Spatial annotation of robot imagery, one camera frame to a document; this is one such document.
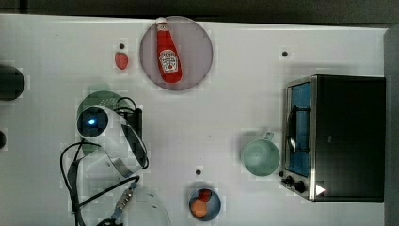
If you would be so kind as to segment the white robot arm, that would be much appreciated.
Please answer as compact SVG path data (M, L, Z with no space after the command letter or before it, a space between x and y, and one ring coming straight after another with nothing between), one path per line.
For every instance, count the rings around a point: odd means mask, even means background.
M68 173L76 226L171 226L155 193L138 184L149 160L137 131L116 111L94 105L77 117L83 145L95 150L72 161Z

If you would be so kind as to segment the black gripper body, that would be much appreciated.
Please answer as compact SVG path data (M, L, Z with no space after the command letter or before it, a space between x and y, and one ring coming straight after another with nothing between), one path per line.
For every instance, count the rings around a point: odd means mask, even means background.
M136 109L133 112L125 112L123 114L124 119L128 121L128 124L136 131L139 137L142 137L142 110Z

